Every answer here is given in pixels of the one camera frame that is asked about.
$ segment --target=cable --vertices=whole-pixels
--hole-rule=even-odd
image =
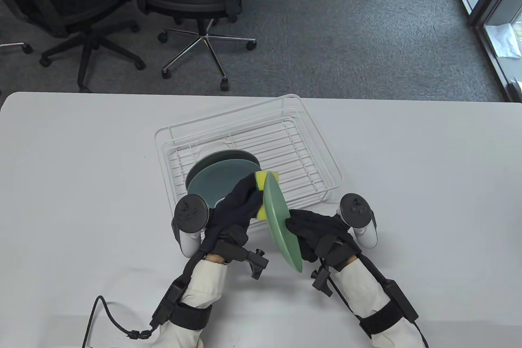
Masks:
[[[322,258],[319,258],[319,261],[321,262],[321,265],[323,266],[323,268],[326,268],[326,264],[324,263],[324,259]],[[350,312],[352,314],[354,314],[354,311],[350,308],[350,305],[348,304],[348,301],[345,299],[345,297],[343,296],[343,294],[341,294],[341,290],[339,290],[339,288],[337,288],[337,285],[334,283],[333,279],[329,276],[328,277],[328,281],[330,282],[330,284],[332,284],[332,286],[334,287],[334,290],[335,292],[337,292],[337,294],[339,295],[339,298],[341,298],[341,300],[343,301],[343,303],[346,305],[346,307],[348,307],[348,310],[350,310]],[[415,327],[417,328],[417,330],[419,331],[420,335],[421,335],[421,338],[422,338],[422,342],[425,346],[425,348],[429,348],[429,345],[427,344],[427,341],[426,341],[426,338],[424,337],[423,333],[421,332],[419,326],[417,325],[416,322],[411,322],[412,324],[415,325]]]
[[[93,324],[93,318],[95,316],[95,311],[96,311],[98,301],[101,301],[101,303],[103,304],[103,307],[105,308],[105,312],[106,312],[108,318],[110,319],[110,321],[112,322],[112,324],[116,328],[118,328],[120,331],[125,333],[127,335],[127,337],[129,337],[129,339],[131,339],[131,340],[147,340],[149,337],[151,337],[152,333],[157,329],[157,326],[150,330],[142,330],[141,332],[138,330],[125,329],[123,326],[118,324],[118,322],[116,322],[116,320],[112,316],[110,310],[108,309],[108,305],[107,305],[105,298],[103,296],[99,295],[95,300],[95,303],[93,305],[93,310],[91,311],[91,316],[89,317],[89,323],[87,324],[87,329],[85,331],[84,342],[82,343],[82,348],[86,347],[87,340],[89,338],[89,334],[91,331],[91,326]]]

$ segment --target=chair base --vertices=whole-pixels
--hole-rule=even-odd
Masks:
[[[161,69],[161,75],[164,79],[168,79],[170,77],[170,70],[169,68],[177,61],[179,60],[183,55],[187,54],[190,50],[192,50],[197,44],[200,42],[203,42],[207,48],[210,50],[210,54],[212,55],[212,58],[214,59],[214,62],[216,63],[216,66],[219,69],[219,72],[221,73],[221,83],[220,83],[220,89],[222,91],[228,91],[230,89],[230,83],[228,81],[227,74],[223,70],[223,66],[219,62],[218,56],[216,55],[216,52],[214,51],[214,48],[212,48],[212,45],[210,43],[211,40],[229,40],[229,41],[235,41],[235,42],[246,42],[246,48],[248,50],[254,50],[257,46],[257,41],[255,38],[245,38],[245,37],[236,37],[232,35],[215,35],[208,33],[209,29],[214,25],[214,19],[210,20],[207,27],[205,27],[205,24],[202,19],[197,19],[197,27],[198,32],[195,33],[193,31],[185,31],[180,29],[163,29],[164,32],[160,33],[158,35],[158,40],[161,43],[165,43],[168,40],[168,31],[174,32],[174,33],[182,33],[183,35],[189,35],[194,37],[195,39],[181,52],[178,53],[176,57],[174,57],[171,61],[169,61],[162,69]]]
[[[31,54],[33,53],[33,48],[30,44],[26,44],[25,42],[14,42],[12,44],[0,44],[0,49],[5,47],[15,47],[20,46],[25,54]]]
[[[78,87],[80,88],[80,92],[89,93],[91,90],[84,85],[85,74],[87,67],[89,66],[91,53],[93,50],[98,50],[100,46],[103,46],[104,48],[114,51],[114,53],[118,53],[119,55],[131,59],[134,61],[136,69],[139,71],[145,69],[146,65],[140,57],[105,38],[106,35],[116,33],[124,29],[130,29],[133,33],[137,33],[139,31],[139,26],[134,20],[129,20],[127,22],[121,22],[108,27],[103,27],[102,29],[87,29],[79,33],[77,36],[62,42],[61,44],[58,44],[49,50],[45,50],[42,53],[42,57],[39,60],[39,63],[41,66],[47,68],[53,62],[52,59],[50,59],[51,55],[63,53],[64,51],[77,46],[83,46],[82,59],[80,60],[80,69],[78,70],[77,82]]]

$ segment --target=white vr controller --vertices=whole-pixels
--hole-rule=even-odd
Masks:
[[[349,193],[341,198],[337,216],[354,229],[357,242],[366,249],[377,245],[377,223],[367,201],[360,195]],[[201,245],[201,231],[207,225],[209,210],[199,195],[186,195],[176,204],[172,217],[172,230],[181,253],[192,257]]]
[[[354,229],[359,245],[365,249],[377,246],[377,222],[369,204],[363,197],[348,193],[341,198],[337,215]]]

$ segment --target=light green plate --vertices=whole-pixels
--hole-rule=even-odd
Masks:
[[[290,217],[290,212],[276,177],[272,173],[268,173],[266,176],[263,203],[266,208],[268,226],[279,251],[292,268],[302,272],[303,259],[301,258],[297,236],[292,234],[285,226],[285,220]]]

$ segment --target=white table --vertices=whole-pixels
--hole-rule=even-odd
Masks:
[[[80,347],[93,300],[145,329],[185,264],[155,149],[163,126],[261,98],[15,93],[0,111],[0,347]],[[364,195],[366,254],[420,314],[432,348],[522,346],[522,105],[305,100]],[[332,214],[334,206],[315,208]],[[230,267],[206,346],[369,347],[341,301],[312,288],[261,229],[259,281]],[[136,347],[103,315],[91,346]]]

